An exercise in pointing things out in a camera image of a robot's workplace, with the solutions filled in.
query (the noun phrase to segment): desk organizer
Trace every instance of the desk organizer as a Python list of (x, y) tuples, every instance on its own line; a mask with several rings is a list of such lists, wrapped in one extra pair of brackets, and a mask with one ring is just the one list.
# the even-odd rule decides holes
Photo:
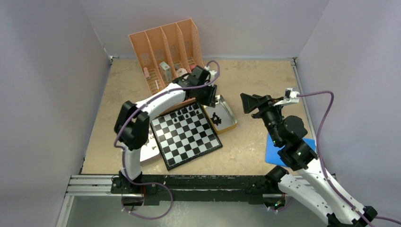
[(187, 72), (191, 72), (192, 64), (204, 67), (198, 29), (191, 19), (134, 33), (129, 38), (142, 71), (145, 67), (148, 69), (146, 74), (150, 79), (145, 76), (143, 79), (152, 95), (169, 84), (161, 76), (161, 62), (170, 66), (173, 79), (177, 78), (174, 65), (186, 69)]

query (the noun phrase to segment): black chess piece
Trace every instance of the black chess piece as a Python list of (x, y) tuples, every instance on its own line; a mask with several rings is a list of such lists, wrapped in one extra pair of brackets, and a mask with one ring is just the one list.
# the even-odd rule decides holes
[(219, 117), (216, 115), (216, 112), (213, 113), (213, 117), (211, 118), (211, 120), (212, 120), (212, 122), (213, 122), (215, 125), (221, 124), (221, 118), (219, 118)]

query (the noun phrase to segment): white bracket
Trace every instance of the white bracket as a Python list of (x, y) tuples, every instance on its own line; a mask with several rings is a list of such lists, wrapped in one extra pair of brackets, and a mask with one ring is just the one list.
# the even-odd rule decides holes
[[(308, 169), (297, 170), (297, 173), (306, 179), (319, 193), (321, 197), (326, 200), (327, 204), (331, 207), (333, 212), (336, 214), (336, 218), (344, 224), (352, 224), (352, 220), (358, 220), (360, 216), (330, 187), (325, 179), (322, 166), (318, 159), (312, 160), (308, 164)], [(331, 177), (330, 173), (329, 180), (333, 183), (335, 188), (348, 200), (352, 201), (352, 204), (363, 213), (364, 205), (358, 202), (355, 198), (351, 197), (350, 194), (337, 182), (334, 177)]]
[(303, 181), (295, 178), (292, 174), (287, 174), (281, 178), (279, 189), (301, 202), (326, 225), (328, 224), (327, 214), (332, 214), (333, 210), (313, 188), (306, 186)]
[(288, 87), (286, 88), (284, 99), (276, 102), (273, 106), (299, 103), (299, 97), (297, 97), (298, 95), (299, 95), (298, 91), (294, 91), (292, 87)]
[(209, 73), (210, 73), (210, 81), (212, 81), (212, 80), (214, 80), (214, 78), (216, 78), (216, 75), (217, 75), (216, 70), (211, 70), (210, 66), (205, 66), (205, 70), (209, 71)]

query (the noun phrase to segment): metal tray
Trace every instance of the metal tray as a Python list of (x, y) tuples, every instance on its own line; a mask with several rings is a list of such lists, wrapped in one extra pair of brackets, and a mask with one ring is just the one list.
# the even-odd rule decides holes
[(238, 121), (222, 95), (217, 95), (215, 100), (215, 108), (209, 106), (203, 106), (203, 108), (205, 109), (210, 122), (212, 122), (211, 118), (213, 117), (213, 113), (216, 113), (216, 115), (221, 118), (221, 124), (215, 125), (212, 123), (212, 125), (217, 134), (222, 134), (235, 128)]

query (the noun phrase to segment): pink object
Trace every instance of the pink object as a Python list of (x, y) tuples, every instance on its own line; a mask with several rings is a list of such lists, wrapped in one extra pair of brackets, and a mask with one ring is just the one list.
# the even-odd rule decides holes
[(146, 67), (143, 68), (143, 74), (145, 74), (146, 79), (150, 79), (149, 71)]

